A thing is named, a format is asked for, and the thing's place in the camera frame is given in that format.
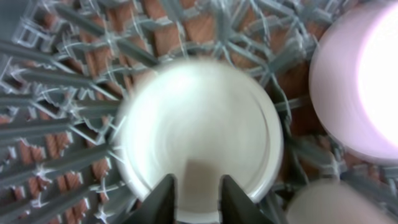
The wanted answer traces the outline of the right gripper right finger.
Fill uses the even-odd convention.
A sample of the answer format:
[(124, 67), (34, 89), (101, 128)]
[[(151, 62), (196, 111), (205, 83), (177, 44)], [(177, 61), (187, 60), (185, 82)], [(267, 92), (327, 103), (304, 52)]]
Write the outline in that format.
[(222, 224), (273, 224), (230, 175), (220, 180), (220, 222)]

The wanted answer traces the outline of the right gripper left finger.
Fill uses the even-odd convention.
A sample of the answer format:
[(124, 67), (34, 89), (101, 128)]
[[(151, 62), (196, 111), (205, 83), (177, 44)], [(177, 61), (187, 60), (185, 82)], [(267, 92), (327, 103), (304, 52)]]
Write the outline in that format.
[(123, 224), (173, 224), (175, 191), (175, 177), (167, 174)]

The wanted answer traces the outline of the grey-green bowl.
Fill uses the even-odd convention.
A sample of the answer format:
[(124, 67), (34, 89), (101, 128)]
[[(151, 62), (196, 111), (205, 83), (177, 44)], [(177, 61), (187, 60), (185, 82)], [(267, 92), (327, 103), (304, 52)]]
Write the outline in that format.
[(283, 158), (282, 126), (258, 82), (223, 62), (175, 60), (148, 73), (118, 113), (118, 166), (145, 200), (171, 174), (176, 219), (219, 221), (219, 183), (230, 175), (253, 201), (275, 182)]

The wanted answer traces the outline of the white cup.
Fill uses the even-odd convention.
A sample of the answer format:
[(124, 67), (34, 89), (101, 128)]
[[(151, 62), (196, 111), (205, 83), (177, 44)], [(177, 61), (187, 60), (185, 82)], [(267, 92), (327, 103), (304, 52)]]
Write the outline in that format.
[(320, 180), (297, 192), (286, 219), (292, 224), (395, 224), (391, 216), (342, 182)]

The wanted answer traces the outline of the small white plate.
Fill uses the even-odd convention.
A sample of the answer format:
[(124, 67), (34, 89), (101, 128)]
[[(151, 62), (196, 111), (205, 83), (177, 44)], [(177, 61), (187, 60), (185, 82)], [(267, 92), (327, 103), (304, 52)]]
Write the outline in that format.
[(361, 4), (326, 30), (309, 90), (334, 140), (365, 161), (397, 164), (397, 1)]

